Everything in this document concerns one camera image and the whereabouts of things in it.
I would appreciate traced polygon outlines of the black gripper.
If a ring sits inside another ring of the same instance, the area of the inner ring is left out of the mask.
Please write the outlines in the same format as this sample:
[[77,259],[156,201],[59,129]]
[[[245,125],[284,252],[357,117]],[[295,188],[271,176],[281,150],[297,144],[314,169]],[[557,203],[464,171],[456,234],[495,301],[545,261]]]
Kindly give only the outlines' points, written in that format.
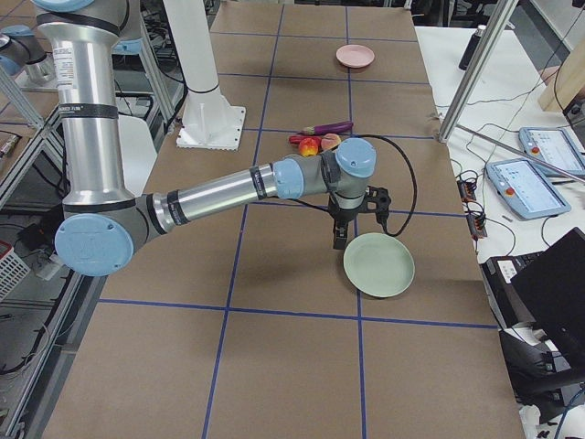
[[334,221],[335,250],[346,248],[346,228],[358,214],[375,214],[377,223],[385,229],[388,226],[391,198],[383,187],[368,186],[363,195],[357,198],[343,197],[335,192],[329,197],[329,215]]

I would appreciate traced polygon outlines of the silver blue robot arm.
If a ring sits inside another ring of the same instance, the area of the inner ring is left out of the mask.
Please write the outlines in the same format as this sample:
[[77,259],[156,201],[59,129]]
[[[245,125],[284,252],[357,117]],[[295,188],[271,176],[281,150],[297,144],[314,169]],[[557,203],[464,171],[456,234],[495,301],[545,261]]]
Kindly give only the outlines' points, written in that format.
[[52,57],[25,25],[1,29],[1,68],[10,76],[24,70],[29,79],[38,85],[56,78]]
[[112,51],[135,36],[135,1],[38,1],[37,24],[49,39],[69,166],[64,221],[55,235],[60,259],[87,276],[121,270],[147,242],[174,228],[266,198],[326,194],[334,246],[346,246],[348,224],[372,213],[386,225],[390,198],[368,183],[375,148],[349,138],[335,150],[292,155],[196,187],[136,196],[124,184]]

